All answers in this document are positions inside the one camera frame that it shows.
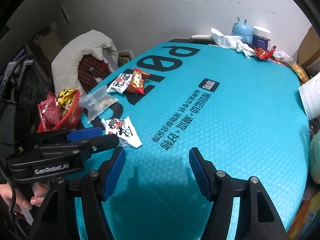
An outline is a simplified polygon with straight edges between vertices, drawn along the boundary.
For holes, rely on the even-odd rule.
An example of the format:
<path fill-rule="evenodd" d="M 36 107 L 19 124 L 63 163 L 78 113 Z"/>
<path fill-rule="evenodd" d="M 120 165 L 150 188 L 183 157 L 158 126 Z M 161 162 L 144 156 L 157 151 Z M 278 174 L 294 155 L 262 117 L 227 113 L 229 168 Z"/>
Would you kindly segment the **person's left hand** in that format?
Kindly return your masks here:
<path fill-rule="evenodd" d="M 20 212 L 21 208 L 31 210 L 33 206 L 40 207 L 50 189 L 50 181 L 32 183 L 31 187 L 34 195 L 30 198 L 26 198 L 19 189 L 15 189 L 15 211 Z M 10 204 L 10 201 L 13 198 L 13 194 L 12 189 L 8 183 L 1 184 L 1 197 L 7 205 Z"/>

